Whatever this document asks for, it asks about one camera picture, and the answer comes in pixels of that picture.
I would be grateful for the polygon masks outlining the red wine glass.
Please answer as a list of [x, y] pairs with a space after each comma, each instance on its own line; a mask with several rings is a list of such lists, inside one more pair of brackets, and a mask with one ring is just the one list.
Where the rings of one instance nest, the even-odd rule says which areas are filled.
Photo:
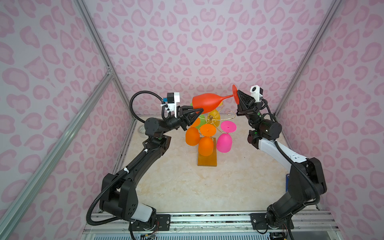
[[232, 94], [229, 96], [219, 96], [213, 93], [205, 93], [193, 97], [192, 106], [194, 109], [203, 109], [203, 114], [209, 113], [215, 110], [222, 101], [233, 98], [236, 104], [239, 104], [238, 88], [236, 85], [232, 85]]

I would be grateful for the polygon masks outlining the yellow wine glass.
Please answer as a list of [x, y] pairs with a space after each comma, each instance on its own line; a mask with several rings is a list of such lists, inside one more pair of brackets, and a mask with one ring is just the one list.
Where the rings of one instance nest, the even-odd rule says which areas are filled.
[[223, 103], [220, 103], [219, 106], [208, 113], [206, 118], [207, 124], [213, 125], [218, 128], [221, 123], [221, 110], [223, 109]]

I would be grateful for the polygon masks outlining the pink wine glass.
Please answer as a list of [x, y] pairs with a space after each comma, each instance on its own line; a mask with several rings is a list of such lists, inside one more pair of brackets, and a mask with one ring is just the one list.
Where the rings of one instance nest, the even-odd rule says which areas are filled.
[[237, 125], [231, 121], [224, 121], [221, 123], [221, 129], [224, 133], [217, 140], [217, 150], [221, 153], [228, 153], [233, 145], [233, 139], [230, 134], [237, 130]]

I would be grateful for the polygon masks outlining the blue black stapler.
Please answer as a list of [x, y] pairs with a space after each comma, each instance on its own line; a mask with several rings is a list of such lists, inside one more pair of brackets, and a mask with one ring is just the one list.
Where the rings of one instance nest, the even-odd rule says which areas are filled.
[[290, 174], [286, 174], [286, 192], [288, 191], [288, 187], [289, 187], [289, 179], [290, 179]]

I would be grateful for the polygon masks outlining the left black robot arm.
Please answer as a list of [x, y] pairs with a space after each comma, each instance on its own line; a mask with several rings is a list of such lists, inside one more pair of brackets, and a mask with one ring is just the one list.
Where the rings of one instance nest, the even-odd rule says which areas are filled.
[[179, 128], [187, 130], [203, 111], [202, 108], [182, 106], [177, 107], [177, 116], [171, 115], [165, 120], [157, 118], [145, 120], [145, 134], [148, 138], [143, 141], [143, 150], [122, 170], [104, 177], [101, 193], [94, 201], [100, 205], [102, 211], [111, 214], [112, 218], [93, 221], [92, 212], [89, 211], [87, 223], [97, 226], [124, 220], [154, 225], [156, 210], [139, 202], [136, 187], [153, 163], [169, 149], [172, 138], [166, 133]]

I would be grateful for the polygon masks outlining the orange wine glass back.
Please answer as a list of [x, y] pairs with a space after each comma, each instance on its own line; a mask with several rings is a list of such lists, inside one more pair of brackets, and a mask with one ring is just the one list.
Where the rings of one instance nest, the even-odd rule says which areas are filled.
[[197, 118], [197, 120], [186, 131], [186, 143], [189, 146], [196, 146], [200, 141], [200, 134], [197, 129], [200, 122], [200, 118]]

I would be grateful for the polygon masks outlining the orange wine glass front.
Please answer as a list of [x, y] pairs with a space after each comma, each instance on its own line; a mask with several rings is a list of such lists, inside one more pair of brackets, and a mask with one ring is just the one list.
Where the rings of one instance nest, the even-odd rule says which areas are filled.
[[214, 151], [213, 136], [216, 134], [217, 129], [214, 125], [205, 124], [199, 130], [203, 137], [199, 141], [198, 152], [202, 156], [210, 156]]

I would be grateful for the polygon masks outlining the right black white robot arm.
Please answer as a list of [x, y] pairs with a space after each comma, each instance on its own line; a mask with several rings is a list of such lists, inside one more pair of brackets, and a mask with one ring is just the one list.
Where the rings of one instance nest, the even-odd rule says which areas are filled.
[[282, 125], [262, 96], [262, 89], [252, 87], [246, 94], [233, 89], [238, 106], [236, 115], [245, 116], [252, 128], [247, 141], [266, 153], [289, 171], [286, 193], [268, 206], [264, 223], [271, 229], [286, 226], [291, 230], [292, 217], [308, 206], [317, 205], [327, 185], [321, 162], [317, 158], [300, 155], [278, 141]]

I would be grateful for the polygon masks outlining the clear tape roll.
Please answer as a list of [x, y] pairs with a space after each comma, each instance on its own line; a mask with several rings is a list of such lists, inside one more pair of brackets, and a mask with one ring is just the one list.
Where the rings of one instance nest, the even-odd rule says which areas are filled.
[[139, 132], [140, 134], [145, 134], [145, 132], [146, 132], [145, 126], [144, 126], [144, 125], [140, 126], [140, 127], [138, 128], [138, 132]]

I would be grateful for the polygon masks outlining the orange wine glass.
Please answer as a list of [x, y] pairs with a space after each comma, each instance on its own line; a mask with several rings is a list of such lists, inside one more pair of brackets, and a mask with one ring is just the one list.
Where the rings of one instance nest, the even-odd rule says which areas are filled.
[[216, 134], [217, 129], [214, 125], [205, 124], [199, 130], [203, 137], [199, 141], [198, 152], [202, 156], [210, 156], [214, 151], [213, 136]]
[[200, 118], [197, 118], [197, 120], [186, 131], [186, 143], [189, 146], [196, 146], [200, 141], [200, 134], [197, 129], [200, 122]]

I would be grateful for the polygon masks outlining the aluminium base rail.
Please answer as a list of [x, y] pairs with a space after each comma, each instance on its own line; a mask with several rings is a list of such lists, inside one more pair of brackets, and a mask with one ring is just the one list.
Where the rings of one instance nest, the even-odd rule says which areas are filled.
[[83, 240], [341, 240], [343, 236], [328, 211], [304, 210], [286, 226], [267, 229], [264, 212], [161, 213], [158, 227], [145, 231], [139, 223], [116, 221], [86, 225]]

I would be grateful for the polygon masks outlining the green wine glass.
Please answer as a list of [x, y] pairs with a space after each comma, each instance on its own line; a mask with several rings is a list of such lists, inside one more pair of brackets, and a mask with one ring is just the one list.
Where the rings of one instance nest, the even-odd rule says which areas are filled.
[[[202, 108], [204, 109], [204, 106], [197, 106], [195, 107], [192, 103], [190, 104], [194, 109]], [[204, 114], [201, 114], [199, 118], [191, 125], [191, 127], [194, 127], [196, 129], [199, 129], [201, 126], [206, 124], [206, 116]]]

